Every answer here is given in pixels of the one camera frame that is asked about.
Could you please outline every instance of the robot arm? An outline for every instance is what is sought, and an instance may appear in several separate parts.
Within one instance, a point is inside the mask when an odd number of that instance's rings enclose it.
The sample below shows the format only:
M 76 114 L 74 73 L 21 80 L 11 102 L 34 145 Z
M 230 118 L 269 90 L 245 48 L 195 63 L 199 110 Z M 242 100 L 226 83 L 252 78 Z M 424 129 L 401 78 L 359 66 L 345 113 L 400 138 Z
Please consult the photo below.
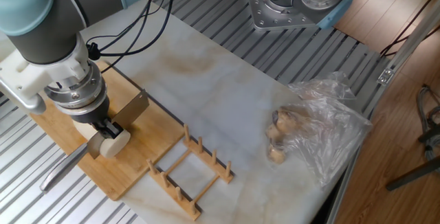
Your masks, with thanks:
M 37 114 L 44 90 L 63 113 L 114 138 L 106 84 L 79 31 L 136 1 L 0 0 L 0 30 L 18 49 L 0 62 L 0 83 Z

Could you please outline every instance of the clear plastic bag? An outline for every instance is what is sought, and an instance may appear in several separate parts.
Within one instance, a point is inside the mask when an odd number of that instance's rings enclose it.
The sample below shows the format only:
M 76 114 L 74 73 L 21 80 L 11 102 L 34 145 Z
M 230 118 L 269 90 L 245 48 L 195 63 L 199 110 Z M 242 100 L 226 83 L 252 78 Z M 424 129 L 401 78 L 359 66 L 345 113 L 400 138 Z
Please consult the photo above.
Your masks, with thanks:
M 340 72 L 330 75 L 343 76 Z M 343 169 L 372 125 L 339 100 L 354 98 L 341 79 L 313 79 L 290 85 L 300 95 L 314 99 L 290 104 L 273 112 L 267 155 L 277 164 L 291 150 L 299 150 L 308 167 L 326 186 Z
M 324 78 L 314 78 L 308 82 L 289 84 L 288 87 L 303 100 L 319 98 L 335 98 L 338 100 L 354 100 L 355 95 L 345 83 L 347 77 L 341 71 L 328 74 Z

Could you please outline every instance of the bread roll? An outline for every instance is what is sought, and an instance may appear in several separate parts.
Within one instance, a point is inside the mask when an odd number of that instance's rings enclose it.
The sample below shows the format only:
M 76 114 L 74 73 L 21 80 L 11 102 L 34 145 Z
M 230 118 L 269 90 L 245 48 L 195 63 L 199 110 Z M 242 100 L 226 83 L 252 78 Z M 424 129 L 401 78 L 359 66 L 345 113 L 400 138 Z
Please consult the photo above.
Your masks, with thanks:
M 269 159 L 276 164 L 281 164 L 285 160 L 284 152 L 282 150 L 274 148 L 272 144 L 269 145 L 269 148 L 267 149 L 267 153 Z

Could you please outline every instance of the marble tabletop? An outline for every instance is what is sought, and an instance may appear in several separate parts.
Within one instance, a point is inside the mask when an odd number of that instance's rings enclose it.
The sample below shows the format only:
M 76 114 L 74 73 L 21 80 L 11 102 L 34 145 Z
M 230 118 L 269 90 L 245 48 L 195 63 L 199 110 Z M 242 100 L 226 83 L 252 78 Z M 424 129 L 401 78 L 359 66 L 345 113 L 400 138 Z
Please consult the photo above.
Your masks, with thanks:
M 82 32 L 117 34 L 146 3 L 142 0 Z M 157 34 L 166 11 L 148 17 L 135 47 Z M 135 33 L 106 52 L 123 52 Z M 108 40 L 99 40 L 104 45 Z M 217 180 L 198 201 L 203 210 L 196 223 L 309 223 L 336 181 L 322 189 L 299 153 L 280 166 L 266 157 L 265 129 L 272 111 L 300 101 L 286 86 L 172 16 L 164 34 L 149 49 L 127 56 L 117 68 L 158 102 L 187 123 L 208 150 L 232 161 L 235 178 Z M 178 143 L 157 165 L 166 170 L 186 147 Z M 170 177 L 192 198 L 214 176 L 195 155 L 188 156 Z M 190 217 L 148 175 L 122 198 L 148 224 L 193 223 Z

